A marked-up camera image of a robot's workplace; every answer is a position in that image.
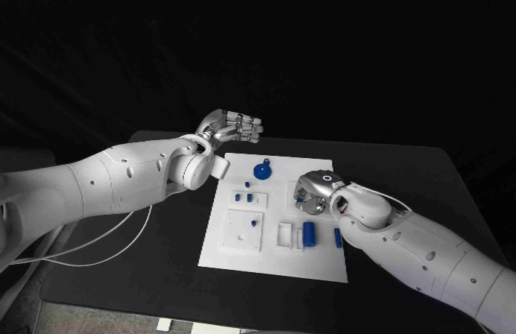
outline black table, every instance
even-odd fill
[[[137,132],[132,142],[182,133]],[[349,180],[400,198],[508,265],[452,159],[439,148],[263,138],[231,142],[227,152],[333,160]],[[310,333],[483,333],[457,309],[414,291],[345,243],[349,284],[198,267],[218,181],[155,206],[147,229],[111,261],[87,268],[54,266],[41,298],[57,303],[258,330]],[[146,219],[61,260],[90,263],[130,242]],[[110,229],[126,215],[81,220],[68,248]]]

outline black curtain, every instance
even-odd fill
[[[264,136],[440,147],[512,260],[514,11],[515,0],[0,0],[2,143],[70,163],[222,108],[261,117]]]

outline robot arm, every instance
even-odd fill
[[[414,290],[466,312],[493,332],[516,332],[516,273],[499,265],[443,225],[332,171],[299,179],[297,207],[329,208],[346,242]]]
[[[0,272],[51,230],[81,218],[137,211],[196,190],[230,162],[215,149],[258,142],[261,120],[215,110],[196,134],[121,144],[77,163],[0,174]]]

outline floor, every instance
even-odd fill
[[[75,224],[64,227],[49,253],[62,250]],[[173,321],[168,332],[158,331],[159,318],[100,309],[44,302],[41,284],[54,264],[42,262],[0,321],[2,334],[202,334],[215,333],[204,324]],[[221,328],[218,333],[240,334],[247,330]]]

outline blue object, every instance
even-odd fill
[[[313,222],[303,223],[303,246],[316,246],[316,225]]]
[[[254,174],[256,174],[256,178],[260,180],[266,180],[271,177],[271,173],[273,173],[273,169],[271,166],[268,165],[271,162],[268,161],[268,159],[264,160],[263,164],[258,164],[256,166],[254,169]]]
[[[336,234],[336,247],[342,248],[342,238],[341,238],[341,230],[336,228],[333,230],[335,234]]]

